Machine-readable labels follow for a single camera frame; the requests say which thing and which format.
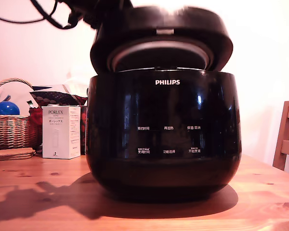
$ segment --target blue ball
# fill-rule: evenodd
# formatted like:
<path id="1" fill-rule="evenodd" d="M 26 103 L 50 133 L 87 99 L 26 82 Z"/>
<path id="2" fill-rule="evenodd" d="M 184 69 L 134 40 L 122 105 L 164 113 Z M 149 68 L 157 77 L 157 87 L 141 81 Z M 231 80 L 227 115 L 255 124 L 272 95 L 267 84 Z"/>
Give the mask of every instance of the blue ball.
<path id="1" fill-rule="evenodd" d="M 19 115 L 19 108 L 9 101 L 0 102 L 0 115 Z"/>

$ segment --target white box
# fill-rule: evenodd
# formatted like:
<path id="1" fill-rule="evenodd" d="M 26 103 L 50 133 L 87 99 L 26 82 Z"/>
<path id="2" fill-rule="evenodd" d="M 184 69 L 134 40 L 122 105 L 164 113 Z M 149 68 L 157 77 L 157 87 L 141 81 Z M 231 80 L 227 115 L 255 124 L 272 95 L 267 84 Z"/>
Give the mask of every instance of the white box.
<path id="1" fill-rule="evenodd" d="M 80 107 L 43 109 L 43 158 L 72 159 L 80 156 Z"/>

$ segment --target power cord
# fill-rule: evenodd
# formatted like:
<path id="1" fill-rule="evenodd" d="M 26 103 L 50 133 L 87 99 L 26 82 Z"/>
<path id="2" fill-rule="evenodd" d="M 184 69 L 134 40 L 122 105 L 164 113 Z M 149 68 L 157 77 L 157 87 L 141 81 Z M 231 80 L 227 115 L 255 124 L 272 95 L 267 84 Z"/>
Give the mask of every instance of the power cord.
<path id="1" fill-rule="evenodd" d="M 49 17 L 51 17 L 51 16 L 55 13 L 55 11 L 56 11 L 56 9 L 57 9 L 57 6 L 58 6 L 58 0 L 55 0 L 54 6 L 53 6 L 53 10 L 52 10 L 52 12 L 48 15 Z M 44 21 L 45 19 L 46 19 L 46 17 L 43 17 L 43 18 L 37 19 L 37 20 L 30 20 L 30 21 L 13 21 L 13 20 L 8 20 L 8 19 L 5 19 L 5 18 L 0 17 L 0 20 L 1 20 L 1 21 L 7 22 L 7 23 L 14 23 L 14 24 L 37 23 L 37 22 Z"/>
<path id="2" fill-rule="evenodd" d="M 0 20 L 7 22 L 7 23 L 14 23 L 14 24 L 30 24 L 30 23 L 37 23 L 37 22 L 41 22 L 43 20 L 47 20 L 49 23 L 51 23 L 53 26 L 55 26 L 58 29 L 68 30 L 68 29 L 72 29 L 75 26 L 77 26 L 78 21 L 82 18 L 82 14 L 76 12 L 71 5 L 66 3 L 68 5 L 68 7 L 71 9 L 71 14 L 69 15 L 68 25 L 62 26 L 61 24 L 59 24 L 57 21 L 55 21 L 52 18 L 52 15 L 54 14 L 54 12 L 57 9 L 59 0 L 55 0 L 54 6 L 53 6 L 53 11 L 50 14 L 47 14 L 36 0 L 30 0 L 30 1 L 33 4 L 33 6 L 38 10 L 38 12 L 43 16 L 43 18 L 37 19 L 37 20 L 31 20 L 31 21 L 13 21 L 13 20 L 8 20 L 8 19 L 0 17 Z"/>

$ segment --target wooden table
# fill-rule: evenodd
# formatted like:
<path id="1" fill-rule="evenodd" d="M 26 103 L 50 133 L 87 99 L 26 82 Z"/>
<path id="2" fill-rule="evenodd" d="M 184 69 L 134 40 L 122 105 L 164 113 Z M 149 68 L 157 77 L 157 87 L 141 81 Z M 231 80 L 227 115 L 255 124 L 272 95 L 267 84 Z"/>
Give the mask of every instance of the wooden table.
<path id="1" fill-rule="evenodd" d="M 289 174 L 243 156 L 207 201 L 135 204 L 104 196 L 84 156 L 0 162 L 0 231 L 289 231 Z"/>

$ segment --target rice cooker lid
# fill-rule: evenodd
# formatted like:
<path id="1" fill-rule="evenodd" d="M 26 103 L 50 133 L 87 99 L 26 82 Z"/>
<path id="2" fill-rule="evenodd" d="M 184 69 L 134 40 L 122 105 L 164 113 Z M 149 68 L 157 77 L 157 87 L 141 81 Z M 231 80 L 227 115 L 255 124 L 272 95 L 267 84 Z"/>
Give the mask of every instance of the rice cooker lid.
<path id="1" fill-rule="evenodd" d="M 221 71 L 232 51 L 223 21 L 211 11 L 139 7 L 104 19 L 91 62 L 98 74 L 157 66 Z"/>

